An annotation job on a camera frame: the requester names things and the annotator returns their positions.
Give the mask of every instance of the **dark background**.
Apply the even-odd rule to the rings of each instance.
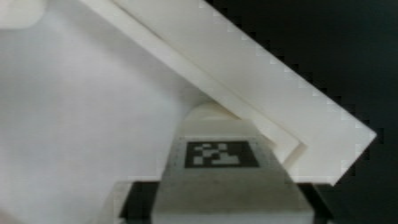
[[[398,223],[398,1],[209,0],[379,138],[326,191],[338,223]]]

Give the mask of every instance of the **black object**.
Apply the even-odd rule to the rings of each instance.
[[[328,224],[328,221],[333,220],[333,212],[326,205],[320,193],[315,189],[315,185],[312,183],[299,184],[299,188],[308,198],[308,202],[315,209],[315,222],[313,224]]]
[[[159,182],[136,182],[121,210],[129,224],[152,224],[152,210],[159,191]]]
[[[152,224],[152,211],[159,191],[159,182],[136,182],[121,211],[121,218],[129,224]],[[313,184],[299,184],[310,204],[315,209],[313,224],[328,224],[333,219],[333,212],[324,202]]]

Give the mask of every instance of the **white surface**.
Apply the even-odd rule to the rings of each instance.
[[[235,114],[255,121],[267,138],[278,143],[274,145],[274,153],[281,161],[287,160],[296,148],[301,146],[299,139],[276,125],[271,119],[253,109],[248,102],[232,94],[228,88],[216,82],[201,68],[193,64],[178,51],[166,44],[164,40],[153,34],[153,31],[143,26],[139,21],[127,14],[125,10],[111,0],[81,0],[95,12],[104,16],[113,25],[134,39],[136,43],[152,52],[159,60],[173,68],[185,79],[194,83],[203,91],[212,95],[214,99],[223,103],[225,107]]]
[[[157,179],[207,96],[73,0],[0,31],[0,223],[88,224],[118,181]]]
[[[297,182],[331,183],[376,132],[203,0],[82,0],[178,74],[276,143]]]
[[[251,122],[189,120],[175,139],[153,224],[312,224],[313,208]],[[189,149],[189,144],[198,142],[201,144]],[[257,160],[246,164],[251,167],[241,164],[249,157],[228,149],[237,147],[230,142],[251,145],[246,148]],[[237,160],[228,161],[230,165],[237,162],[239,167],[217,167],[216,157],[210,157],[207,165],[194,164],[196,168],[187,168],[187,161],[214,153],[221,153],[221,158],[223,154],[232,156]]]
[[[29,28],[47,11],[49,0],[0,0],[0,29]]]

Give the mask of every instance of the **white panel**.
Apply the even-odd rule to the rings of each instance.
[[[107,0],[82,1],[232,112],[255,120],[294,179],[335,184],[376,132],[358,128],[349,114],[342,120],[344,108],[207,2],[118,0],[118,10]]]

